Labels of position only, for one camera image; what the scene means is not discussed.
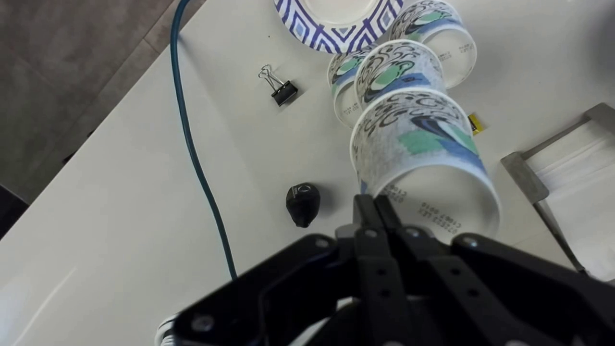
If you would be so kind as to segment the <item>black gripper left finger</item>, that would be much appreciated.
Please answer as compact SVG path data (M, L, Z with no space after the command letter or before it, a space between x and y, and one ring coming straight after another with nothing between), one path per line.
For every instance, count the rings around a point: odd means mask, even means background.
M360 276L362 324L370 346L408 346L408 309L400 268L372 195L354 197L354 253Z

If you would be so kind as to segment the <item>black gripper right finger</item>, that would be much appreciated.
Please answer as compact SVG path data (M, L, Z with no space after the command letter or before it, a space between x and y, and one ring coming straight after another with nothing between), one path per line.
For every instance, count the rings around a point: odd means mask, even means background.
M375 199L400 262L404 285L416 295L424 339L443 346L504 346L514 320L506 305L460 255L425 228L404 224L389 197Z

